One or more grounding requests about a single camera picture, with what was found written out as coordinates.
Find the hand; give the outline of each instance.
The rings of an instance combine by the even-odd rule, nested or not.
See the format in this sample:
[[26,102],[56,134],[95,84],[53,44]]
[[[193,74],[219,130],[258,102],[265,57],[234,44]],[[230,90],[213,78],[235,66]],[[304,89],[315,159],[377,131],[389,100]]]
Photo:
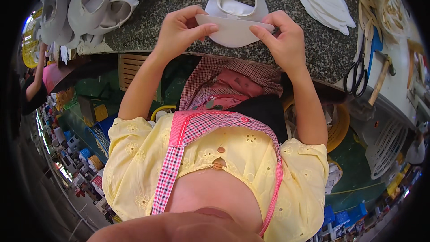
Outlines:
[[47,48],[48,48],[47,44],[45,44],[43,42],[40,42],[40,50],[39,50],[40,54],[42,54],[42,52],[45,53],[45,51],[46,51]]
[[304,53],[303,30],[284,11],[268,14],[261,21],[279,27],[279,32],[272,35],[261,26],[250,26],[250,31],[269,48],[275,62],[291,78],[298,70],[307,71]]
[[207,13],[199,6],[189,6],[168,13],[164,18],[154,51],[166,64],[183,53],[195,40],[205,40],[206,35],[218,31],[216,24],[198,25],[194,16]]

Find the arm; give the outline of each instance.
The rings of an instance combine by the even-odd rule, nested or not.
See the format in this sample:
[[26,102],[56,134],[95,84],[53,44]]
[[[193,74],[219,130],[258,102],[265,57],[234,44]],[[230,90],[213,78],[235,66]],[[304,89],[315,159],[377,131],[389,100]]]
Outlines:
[[197,26],[194,18],[196,14],[207,15],[199,6],[186,7],[166,15],[157,45],[140,67],[121,101],[119,118],[147,118],[155,90],[170,60],[183,53],[195,40],[204,41],[206,35],[218,31],[216,24]]
[[36,93],[40,90],[40,86],[42,86],[43,68],[45,67],[46,47],[48,46],[45,43],[41,42],[40,52],[39,52],[39,62],[37,63],[34,82],[32,82],[25,91],[25,95],[27,97],[28,102],[30,102],[33,99]]
[[250,30],[266,44],[293,84],[301,142],[327,146],[323,108],[306,67],[303,30],[283,11],[270,13],[261,22],[279,27],[280,34],[275,35],[260,26],[251,26]]

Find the fingernail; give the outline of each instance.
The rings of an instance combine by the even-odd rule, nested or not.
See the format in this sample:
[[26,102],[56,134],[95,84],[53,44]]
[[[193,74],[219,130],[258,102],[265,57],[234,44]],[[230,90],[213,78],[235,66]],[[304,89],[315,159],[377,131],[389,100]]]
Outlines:
[[211,32],[212,32],[212,33],[213,33],[213,32],[217,32],[217,31],[218,31],[218,25],[216,25],[216,24],[211,25],[211,26],[209,27],[209,30],[211,30]]

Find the wooden crate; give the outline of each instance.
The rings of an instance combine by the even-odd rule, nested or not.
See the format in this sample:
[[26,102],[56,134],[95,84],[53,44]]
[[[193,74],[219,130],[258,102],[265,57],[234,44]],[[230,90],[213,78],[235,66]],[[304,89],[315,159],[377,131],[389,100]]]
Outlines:
[[[140,66],[147,58],[148,56],[145,55],[119,54],[118,76],[120,79],[120,90],[127,91]],[[155,92],[154,100],[157,101],[157,92]]]

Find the wooden button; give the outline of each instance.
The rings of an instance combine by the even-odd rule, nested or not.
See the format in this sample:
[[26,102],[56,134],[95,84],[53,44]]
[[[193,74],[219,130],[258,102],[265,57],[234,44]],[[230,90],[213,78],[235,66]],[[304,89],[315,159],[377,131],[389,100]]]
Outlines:
[[217,170],[222,170],[223,165],[220,163],[214,163],[213,168]]

